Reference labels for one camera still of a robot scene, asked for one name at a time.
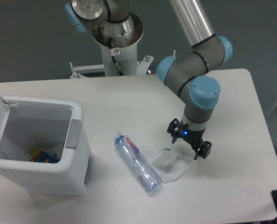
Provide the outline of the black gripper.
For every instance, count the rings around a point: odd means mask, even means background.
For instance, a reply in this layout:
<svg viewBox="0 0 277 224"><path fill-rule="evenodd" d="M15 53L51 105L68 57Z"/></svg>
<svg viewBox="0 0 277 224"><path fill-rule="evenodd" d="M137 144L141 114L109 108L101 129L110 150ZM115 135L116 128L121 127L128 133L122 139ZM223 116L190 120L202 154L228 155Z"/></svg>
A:
<svg viewBox="0 0 277 224"><path fill-rule="evenodd" d="M211 151L212 143L203 141L202 138L206 128L207 122L196 123L185 118L179 122L175 118L170 122L167 132L172 137L172 143L175 143L179 138L189 143L195 151L194 160L197 160L198 157L206 159Z"/></svg>

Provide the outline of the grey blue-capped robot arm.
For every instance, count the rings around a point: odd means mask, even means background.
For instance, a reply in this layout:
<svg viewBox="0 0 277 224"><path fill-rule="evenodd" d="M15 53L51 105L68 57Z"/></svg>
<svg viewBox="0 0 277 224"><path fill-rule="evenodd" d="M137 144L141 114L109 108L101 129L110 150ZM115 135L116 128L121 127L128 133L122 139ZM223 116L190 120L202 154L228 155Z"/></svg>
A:
<svg viewBox="0 0 277 224"><path fill-rule="evenodd" d="M181 138L206 158L212 144L203 140L212 112L218 102L220 86L207 76L229 60L231 42L217 36L198 0L173 0L171 6L191 45L184 60L164 58L158 65L158 78L184 103L181 120L174 119L167 129L173 141ZM72 0L65 11L78 32L91 30L102 51L105 75L130 76L145 74L137 61L137 43L143 35L141 19L130 11L127 0Z"/></svg>

